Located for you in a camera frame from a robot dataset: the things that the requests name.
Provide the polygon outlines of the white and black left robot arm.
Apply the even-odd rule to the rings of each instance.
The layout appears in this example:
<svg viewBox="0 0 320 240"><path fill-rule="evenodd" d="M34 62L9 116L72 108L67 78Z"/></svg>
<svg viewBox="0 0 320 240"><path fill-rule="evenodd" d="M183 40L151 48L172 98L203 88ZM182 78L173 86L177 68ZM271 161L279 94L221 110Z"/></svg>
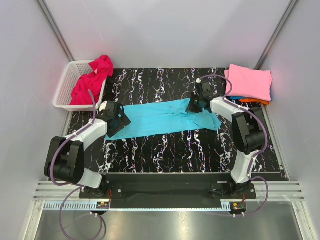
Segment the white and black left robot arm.
<svg viewBox="0 0 320 240"><path fill-rule="evenodd" d="M97 198L108 193L103 175L85 167L85 151L101 137L113 137L131 124L122 104L104 101L93 118L76 132L54 137L44 166L44 175L57 186L73 184L90 188Z"/></svg>

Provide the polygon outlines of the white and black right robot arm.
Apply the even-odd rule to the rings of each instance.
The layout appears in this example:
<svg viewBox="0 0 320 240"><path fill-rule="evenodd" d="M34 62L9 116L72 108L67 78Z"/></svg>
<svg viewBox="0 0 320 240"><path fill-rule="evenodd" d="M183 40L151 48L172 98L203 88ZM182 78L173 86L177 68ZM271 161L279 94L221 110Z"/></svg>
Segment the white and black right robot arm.
<svg viewBox="0 0 320 240"><path fill-rule="evenodd" d="M237 148L234 167L229 180L215 193L239 198L249 189L252 181L252 169L262 150L268 145L268 133L262 110L258 107L242 107L226 97L214 94L207 80L197 79L196 91L190 97L186 109L189 113L201 113L204 110L216 113L231 122L233 143Z"/></svg>

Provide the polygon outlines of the cyan t shirt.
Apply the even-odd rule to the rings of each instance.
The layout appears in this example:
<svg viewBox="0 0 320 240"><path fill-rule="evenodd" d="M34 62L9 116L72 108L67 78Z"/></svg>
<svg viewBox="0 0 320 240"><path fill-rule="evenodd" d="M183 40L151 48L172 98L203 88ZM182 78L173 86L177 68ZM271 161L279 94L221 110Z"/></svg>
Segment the cyan t shirt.
<svg viewBox="0 0 320 240"><path fill-rule="evenodd" d="M126 105L124 113L131 123L107 140L115 141L183 131L207 129L217 131L222 122L215 113L186 112L190 98L167 102Z"/></svg>

